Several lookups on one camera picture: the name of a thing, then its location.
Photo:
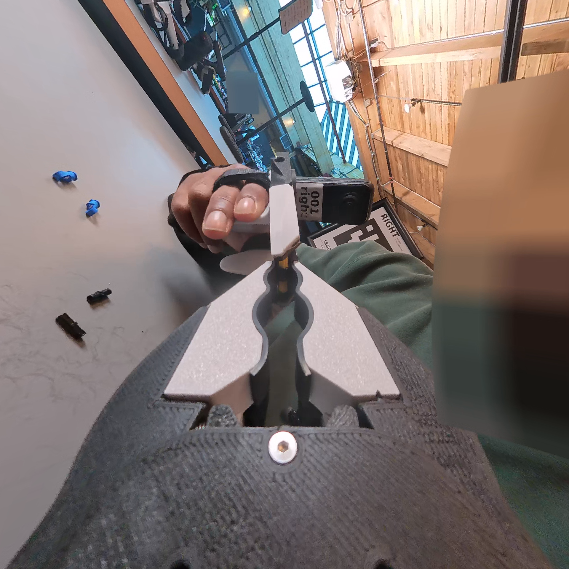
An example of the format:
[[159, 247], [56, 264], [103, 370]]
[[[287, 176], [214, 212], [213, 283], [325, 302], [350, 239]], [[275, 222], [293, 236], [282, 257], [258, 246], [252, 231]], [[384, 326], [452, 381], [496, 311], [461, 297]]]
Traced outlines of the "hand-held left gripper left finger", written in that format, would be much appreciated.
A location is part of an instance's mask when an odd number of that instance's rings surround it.
[[210, 303], [165, 387], [165, 398], [227, 405], [233, 411], [253, 404], [250, 373], [263, 354], [253, 309], [267, 290], [269, 269], [260, 266]]

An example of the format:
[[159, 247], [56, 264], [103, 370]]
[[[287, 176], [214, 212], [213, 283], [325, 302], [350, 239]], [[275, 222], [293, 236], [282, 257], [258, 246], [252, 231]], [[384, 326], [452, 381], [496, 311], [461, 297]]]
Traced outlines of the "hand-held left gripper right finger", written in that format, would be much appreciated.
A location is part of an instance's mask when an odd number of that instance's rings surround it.
[[297, 357], [308, 379], [308, 402], [331, 414], [339, 405], [398, 399], [400, 390], [358, 307], [308, 268], [294, 271], [296, 307], [307, 315]]

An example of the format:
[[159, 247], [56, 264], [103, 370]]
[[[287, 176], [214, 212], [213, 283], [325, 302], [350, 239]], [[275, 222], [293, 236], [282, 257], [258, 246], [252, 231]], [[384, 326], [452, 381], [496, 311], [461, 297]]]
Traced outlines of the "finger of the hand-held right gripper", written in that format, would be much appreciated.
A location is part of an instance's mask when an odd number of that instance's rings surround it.
[[273, 257], [288, 257], [301, 243], [295, 192], [289, 184], [269, 189], [270, 245]]

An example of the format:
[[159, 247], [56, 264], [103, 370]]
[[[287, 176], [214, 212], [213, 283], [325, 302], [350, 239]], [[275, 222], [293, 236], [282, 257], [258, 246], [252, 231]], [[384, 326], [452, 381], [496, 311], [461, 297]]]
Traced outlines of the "yellow lego axle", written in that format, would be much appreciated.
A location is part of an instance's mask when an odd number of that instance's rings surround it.
[[285, 306], [289, 302], [289, 262], [288, 257], [276, 262], [276, 293], [275, 302], [279, 306]]

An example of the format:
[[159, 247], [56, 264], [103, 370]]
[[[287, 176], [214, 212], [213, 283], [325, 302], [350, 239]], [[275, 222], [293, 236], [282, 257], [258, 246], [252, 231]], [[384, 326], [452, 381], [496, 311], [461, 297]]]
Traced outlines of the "person's right hand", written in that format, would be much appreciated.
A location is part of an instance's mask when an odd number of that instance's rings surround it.
[[235, 163], [187, 175], [170, 196], [173, 228], [212, 253], [240, 252], [252, 234], [235, 233], [233, 225], [257, 220], [268, 206], [268, 192], [256, 183], [222, 185], [215, 191], [213, 186], [225, 172], [244, 168]]

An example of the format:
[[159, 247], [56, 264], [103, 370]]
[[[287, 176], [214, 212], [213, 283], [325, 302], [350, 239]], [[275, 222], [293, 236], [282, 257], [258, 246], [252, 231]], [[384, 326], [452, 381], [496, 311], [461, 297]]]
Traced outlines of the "framed black white sign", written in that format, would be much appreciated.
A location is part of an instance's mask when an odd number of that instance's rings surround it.
[[418, 260], [426, 259], [387, 198], [372, 205], [369, 219], [365, 223], [327, 225], [307, 239], [310, 246], [324, 251], [348, 243], [374, 241], [389, 252], [409, 254]]

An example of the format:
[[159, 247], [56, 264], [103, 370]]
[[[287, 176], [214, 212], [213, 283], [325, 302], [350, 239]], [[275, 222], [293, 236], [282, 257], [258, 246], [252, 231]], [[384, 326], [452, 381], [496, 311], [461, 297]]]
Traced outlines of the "black pole stand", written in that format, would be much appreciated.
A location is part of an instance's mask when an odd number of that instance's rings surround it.
[[280, 121], [284, 115], [287, 115], [288, 113], [290, 113], [291, 111], [293, 111], [297, 107], [301, 106], [302, 104], [305, 104], [306, 108], [310, 112], [312, 112], [312, 113], [315, 112], [315, 104], [314, 104], [312, 95], [309, 91], [307, 84], [304, 81], [301, 81], [299, 86], [300, 86], [302, 98], [300, 100], [298, 100], [297, 102], [293, 103], [292, 105], [290, 105], [285, 110], [279, 112], [275, 117], [273, 117], [273, 118], [269, 119], [268, 121], [266, 121], [265, 123], [261, 124], [255, 130], [248, 130], [246, 133], [246, 136], [244, 137], [244, 141], [252, 139], [253, 137], [257, 136], [262, 131], [264, 131], [266, 128], [271, 126], [272, 124]]

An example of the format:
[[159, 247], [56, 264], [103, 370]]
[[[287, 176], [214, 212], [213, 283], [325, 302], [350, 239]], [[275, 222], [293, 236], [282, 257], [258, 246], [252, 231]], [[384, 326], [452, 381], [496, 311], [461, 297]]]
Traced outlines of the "white junction box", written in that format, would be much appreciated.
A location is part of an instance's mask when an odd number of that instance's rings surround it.
[[334, 102], [351, 101], [357, 89], [357, 67], [351, 60], [336, 60], [324, 68], [330, 97]]

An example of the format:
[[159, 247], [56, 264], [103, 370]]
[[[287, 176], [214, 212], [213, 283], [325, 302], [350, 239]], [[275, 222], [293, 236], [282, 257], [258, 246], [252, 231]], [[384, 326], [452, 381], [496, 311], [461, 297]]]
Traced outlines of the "wooden edged desk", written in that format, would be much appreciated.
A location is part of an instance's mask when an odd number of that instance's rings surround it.
[[79, 1], [184, 146], [208, 164], [235, 162], [218, 132], [217, 107], [182, 72], [133, 1]]

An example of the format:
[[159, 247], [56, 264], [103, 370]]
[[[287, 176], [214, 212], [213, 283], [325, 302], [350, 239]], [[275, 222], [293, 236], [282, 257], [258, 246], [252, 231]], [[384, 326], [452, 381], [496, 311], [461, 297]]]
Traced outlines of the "hanging perforated sign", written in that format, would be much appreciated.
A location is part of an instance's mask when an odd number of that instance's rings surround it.
[[286, 35], [307, 20], [313, 12], [313, 1], [290, 1], [278, 10], [281, 34]]

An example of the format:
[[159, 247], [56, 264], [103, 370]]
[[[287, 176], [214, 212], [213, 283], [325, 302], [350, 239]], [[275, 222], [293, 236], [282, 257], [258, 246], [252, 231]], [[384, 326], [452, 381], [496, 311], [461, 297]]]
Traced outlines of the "black robot device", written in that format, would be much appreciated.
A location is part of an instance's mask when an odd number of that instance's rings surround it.
[[182, 42], [178, 48], [170, 51], [170, 56], [183, 72], [189, 70], [195, 64], [208, 58], [214, 50], [210, 34], [201, 31], [188, 41]]

